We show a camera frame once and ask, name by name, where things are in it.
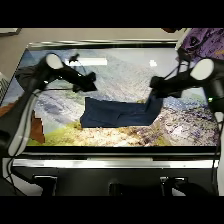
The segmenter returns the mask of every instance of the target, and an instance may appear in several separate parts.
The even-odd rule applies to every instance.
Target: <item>screen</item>
[[[160,114],[149,125],[141,125],[136,118],[135,106],[144,104],[150,94],[153,76],[165,77],[177,65],[177,53],[173,48],[112,48],[26,51],[19,69],[36,65],[47,53],[56,53],[62,61],[81,74],[96,74],[94,92],[52,90],[43,92],[34,108],[32,133],[28,146],[215,146],[218,138],[217,124],[210,112],[201,88],[189,89],[181,98],[163,99]],[[79,62],[69,63],[78,53]],[[24,83],[13,77],[1,107],[9,107],[23,94]],[[55,80],[47,88],[72,88],[72,84]],[[86,99],[108,105],[106,112],[87,111]],[[116,127],[120,103],[126,103],[132,114]],[[91,128],[83,128],[80,120],[84,112]]]

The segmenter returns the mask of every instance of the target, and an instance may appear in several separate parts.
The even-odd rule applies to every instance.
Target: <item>white circle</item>
[[[207,79],[214,70],[214,62],[211,59],[199,61],[191,72],[191,76],[196,80]]]
[[[61,59],[56,54],[47,55],[46,62],[53,69],[63,68]]]

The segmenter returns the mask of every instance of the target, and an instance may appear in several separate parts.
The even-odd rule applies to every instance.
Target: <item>dark blue cloth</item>
[[[99,101],[85,98],[85,112],[80,118],[83,128],[118,128],[148,126],[160,113],[163,99],[150,96],[146,104]]]

